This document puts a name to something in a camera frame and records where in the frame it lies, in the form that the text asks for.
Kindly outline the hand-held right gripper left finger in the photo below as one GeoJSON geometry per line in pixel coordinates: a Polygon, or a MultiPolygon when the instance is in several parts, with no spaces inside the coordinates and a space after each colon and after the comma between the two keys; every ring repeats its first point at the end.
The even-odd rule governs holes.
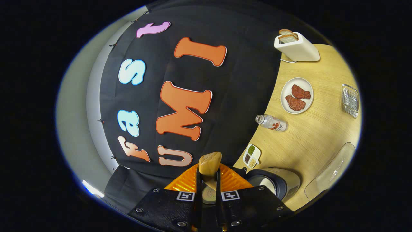
{"type": "Polygon", "coordinates": [[[152,188],[127,214],[160,232],[198,232],[202,196],[198,165],[186,170],[165,188],[152,188]]]}

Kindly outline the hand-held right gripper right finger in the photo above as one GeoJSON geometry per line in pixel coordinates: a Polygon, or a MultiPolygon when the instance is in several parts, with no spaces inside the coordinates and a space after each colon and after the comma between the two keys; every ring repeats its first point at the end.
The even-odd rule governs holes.
{"type": "Polygon", "coordinates": [[[287,183],[275,173],[255,169],[242,177],[220,164],[216,181],[216,220],[223,232],[266,232],[295,214],[283,202],[287,183]]]}

